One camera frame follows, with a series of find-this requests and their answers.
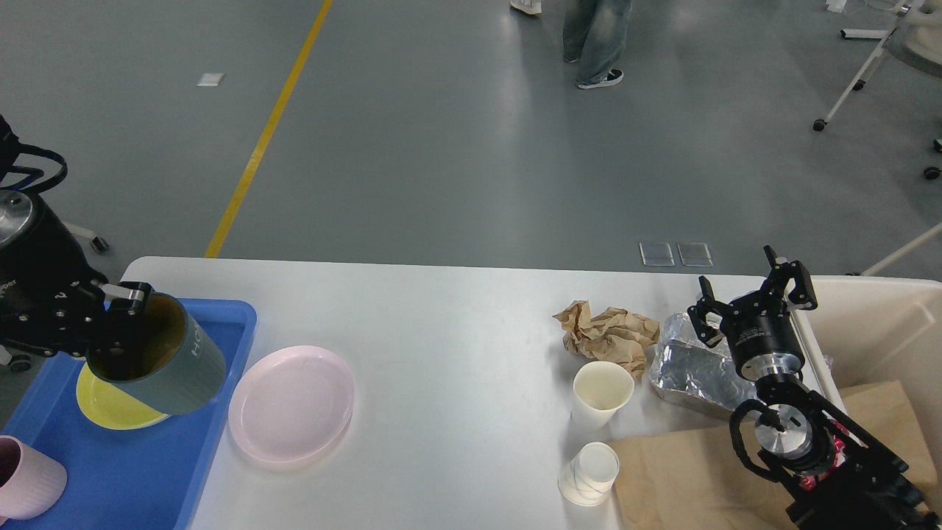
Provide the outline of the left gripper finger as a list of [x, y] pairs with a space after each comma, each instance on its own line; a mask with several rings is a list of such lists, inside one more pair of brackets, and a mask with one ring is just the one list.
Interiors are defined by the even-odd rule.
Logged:
[[40, 322], [30, 318], [23, 321], [20, 317], [2, 318], [1, 342], [7, 349], [41, 358], [54, 358], [58, 353], [85, 358], [91, 351], [87, 336], [61, 322]]
[[91, 315], [91, 347], [132, 347], [144, 340], [146, 308], [154, 294], [151, 284], [93, 279], [91, 292], [101, 306]]

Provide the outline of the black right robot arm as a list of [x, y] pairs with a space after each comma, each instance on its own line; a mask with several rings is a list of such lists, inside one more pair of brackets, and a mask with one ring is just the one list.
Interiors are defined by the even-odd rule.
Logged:
[[790, 316], [818, 307], [810, 272], [771, 246], [763, 251], [770, 271], [756, 291], [721, 302], [700, 276], [700, 296], [687, 309], [700, 342], [713, 348], [724, 340], [737, 375], [754, 384], [756, 396], [728, 420], [737, 458], [787, 490], [797, 528], [938, 529], [940, 516], [923, 509], [905, 460], [804, 385]]

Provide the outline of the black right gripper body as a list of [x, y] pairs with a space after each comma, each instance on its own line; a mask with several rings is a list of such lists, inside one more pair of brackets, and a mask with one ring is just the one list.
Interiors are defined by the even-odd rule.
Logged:
[[724, 336], [737, 374], [747, 381], [797, 376], [803, 369], [804, 351], [787, 310], [736, 310], [724, 318]]

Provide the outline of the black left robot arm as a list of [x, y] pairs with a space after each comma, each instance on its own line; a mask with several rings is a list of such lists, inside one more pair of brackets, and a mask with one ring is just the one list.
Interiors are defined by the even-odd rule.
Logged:
[[43, 194], [68, 174], [64, 157], [24, 144], [2, 123], [1, 314], [3, 346], [51, 358], [120, 358], [144, 328], [154, 289], [113, 284], [94, 269]]

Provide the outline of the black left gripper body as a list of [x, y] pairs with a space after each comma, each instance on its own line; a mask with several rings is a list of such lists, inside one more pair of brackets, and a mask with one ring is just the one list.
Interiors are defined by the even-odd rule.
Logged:
[[2, 318], [61, 322], [87, 336], [100, 309], [91, 267], [79, 242], [37, 194], [2, 191]]

